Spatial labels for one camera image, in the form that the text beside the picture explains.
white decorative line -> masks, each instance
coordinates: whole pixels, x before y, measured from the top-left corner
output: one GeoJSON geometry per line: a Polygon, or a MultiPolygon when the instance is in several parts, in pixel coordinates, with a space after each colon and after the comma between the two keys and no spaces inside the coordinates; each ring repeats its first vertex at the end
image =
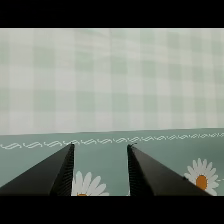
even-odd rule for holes
{"type": "Polygon", "coordinates": [[[89,139],[89,140],[72,140],[72,141],[53,141],[53,142],[33,142],[31,144],[26,144],[26,143],[22,143],[22,144],[18,144],[18,143],[12,143],[10,145],[6,145],[4,146],[3,144],[0,144],[0,148],[2,149],[6,149],[6,150],[11,150],[14,148],[36,148],[36,147],[43,147],[43,146],[47,146],[47,147],[54,147],[54,146],[63,146],[63,145],[68,145],[68,144],[76,144],[76,145],[90,145],[90,144],[111,144],[111,143],[124,143],[124,142],[131,142],[131,143],[135,143],[135,142],[148,142],[148,141],[162,141],[162,140],[184,140],[184,139],[196,139],[196,138],[218,138],[218,137],[224,137],[224,133],[213,133],[213,134],[193,134],[193,135],[171,135],[171,136],[148,136],[148,137],[132,137],[132,138],[119,138],[119,139],[89,139]]]}

green and white checkered pattern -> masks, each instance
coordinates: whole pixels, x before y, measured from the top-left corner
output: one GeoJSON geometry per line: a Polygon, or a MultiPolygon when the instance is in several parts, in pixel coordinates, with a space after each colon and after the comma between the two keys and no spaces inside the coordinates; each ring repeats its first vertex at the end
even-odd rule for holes
{"type": "Polygon", "coordinates": [[[0,29],[0,134],[224,127],[223,29],[0,29]]]}

orange flower center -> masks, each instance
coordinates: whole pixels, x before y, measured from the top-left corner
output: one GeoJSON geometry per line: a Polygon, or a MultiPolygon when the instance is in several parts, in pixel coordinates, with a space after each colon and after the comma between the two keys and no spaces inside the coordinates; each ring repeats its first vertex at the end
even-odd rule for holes
{"type": "Polygon", "coordinates": [[[202,190],[205,190],[207,188],[207,179],[204,175],[198,176],[198,178],[196,179],[196,186],[198,186],[202,190]]]}

white flower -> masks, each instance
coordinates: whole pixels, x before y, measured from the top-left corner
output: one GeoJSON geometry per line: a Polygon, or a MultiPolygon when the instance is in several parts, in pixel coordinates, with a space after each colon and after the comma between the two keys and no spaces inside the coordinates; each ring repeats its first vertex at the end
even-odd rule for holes
{"type": "Polygon", "coordinates": [[[86,174],[84,180],[82,173],[78,171],[76,178],[72,181],[72,196],[109,196],[109,193],[103,193],[106,184],[100,184],[101,177],[96,177],[92,182],[92,174],[86,174]]]}
{"type": "Polygon", "coordinates": [[[218,175],[214,175],[216,172],[216,168],[212,169],[212,162],[207,166],[207,160],[205,159],[203,163],[201,159],[198,159],[198,163],[193,160],[193,168],[187,167],[189,173],[185,173],[184,176],[191,181],[193,184],[205,190],[211,195],[217,196],[214,188],[218,187],[219,184],[216,183],[216,179],[218,175]]]}

